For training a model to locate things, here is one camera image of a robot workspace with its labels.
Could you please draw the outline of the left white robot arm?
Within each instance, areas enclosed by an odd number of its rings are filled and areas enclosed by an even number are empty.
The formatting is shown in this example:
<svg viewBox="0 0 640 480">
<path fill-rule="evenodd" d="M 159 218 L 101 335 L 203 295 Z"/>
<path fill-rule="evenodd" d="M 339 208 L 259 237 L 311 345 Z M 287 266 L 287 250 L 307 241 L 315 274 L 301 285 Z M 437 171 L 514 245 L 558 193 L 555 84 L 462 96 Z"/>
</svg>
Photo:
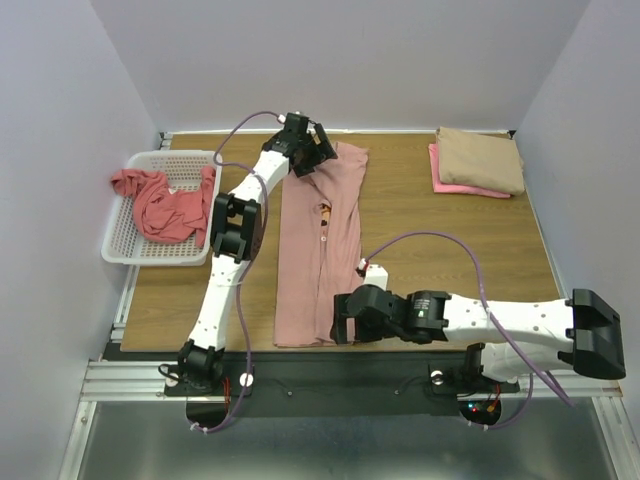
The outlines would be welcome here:
<svg viewBox="0 0 640 480">
<path fill-rule="evenodd" d="M 202 394 L 222 384 L 231 305 L 261 249 L 270 193 L 289 173 L 305 176 L 337 157 L 321 123 L 299 112 L 267 114 L 282 128 L 262 145 L 254 166 L 224 161 L 220 149 L 213 156 L 215 166 L 236 167 L 246 176 L 212 202 L 209 281 L 197 320 L 178 354 L 177 379 Z"/>
</svg>

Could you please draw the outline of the dusty pink graphic t-shirt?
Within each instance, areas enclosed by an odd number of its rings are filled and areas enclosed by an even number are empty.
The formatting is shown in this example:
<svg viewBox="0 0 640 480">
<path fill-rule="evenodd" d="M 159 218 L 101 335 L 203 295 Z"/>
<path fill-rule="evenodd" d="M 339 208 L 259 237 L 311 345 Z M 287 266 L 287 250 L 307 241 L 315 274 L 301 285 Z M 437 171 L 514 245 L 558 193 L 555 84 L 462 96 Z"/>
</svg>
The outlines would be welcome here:
<svg viewBox="0 0 640 480">
<path fill-rule="evenodd" d="M 273 342 L 278 347 L 328 345 L 334 297 L 362 284 L 359 197 L 368 151 L 334 145 L 337 157 L 282 183 Z"/>
</svg>

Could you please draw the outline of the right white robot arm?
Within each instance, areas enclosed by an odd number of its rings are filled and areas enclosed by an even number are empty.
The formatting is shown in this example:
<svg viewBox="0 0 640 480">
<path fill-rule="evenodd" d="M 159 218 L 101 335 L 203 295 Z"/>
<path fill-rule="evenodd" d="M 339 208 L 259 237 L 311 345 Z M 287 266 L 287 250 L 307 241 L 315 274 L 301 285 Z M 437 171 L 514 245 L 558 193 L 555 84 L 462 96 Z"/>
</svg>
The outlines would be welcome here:
<svg viewBox="0 0 640 480">
<path fill-rule="evenodd" d="M 576 289 L 568 299 L 526 303 L 433 290 L 401 297 L 365 284 L 335 296 L 330 337 L 337 344 L 399 338 L 465 345 L 471 359 L 461 364 L 460 378 L 472 390 L 536 369 L 600 380 L 626 375 L 620 316 L 588 289 Z"/>
</svg>

